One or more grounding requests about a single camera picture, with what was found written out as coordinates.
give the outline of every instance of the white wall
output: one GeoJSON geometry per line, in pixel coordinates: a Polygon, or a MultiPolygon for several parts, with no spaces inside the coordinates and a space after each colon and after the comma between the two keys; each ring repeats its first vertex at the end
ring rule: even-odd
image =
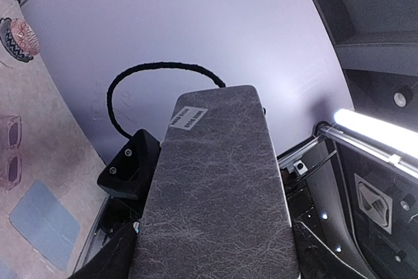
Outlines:
{"type": "MultiPolygon", "coordinates": [[[[278,154],[352,107],[312,0],[30,0],[22,10],[64,100],[107,161],[125,139],[108,120],[106,90],[139,63],[198,63],[228,86],[254,85],[278,154]]],[[[180,70],[140,73],[120,84],[114,103],[124,128],[162,139],[178,96],[214,87],[180,70]]]]}

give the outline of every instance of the red and white patterned bowl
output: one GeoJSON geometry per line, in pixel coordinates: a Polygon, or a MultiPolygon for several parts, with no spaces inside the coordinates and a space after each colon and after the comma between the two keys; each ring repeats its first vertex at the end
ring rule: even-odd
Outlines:
{"type": "Polygon", "coordinates": [[[28,23],[19,18],[13,19],[10,23],[10,32],[16,44],[25,54],[30,56],[39,54],[38,37],[28,23]]]}

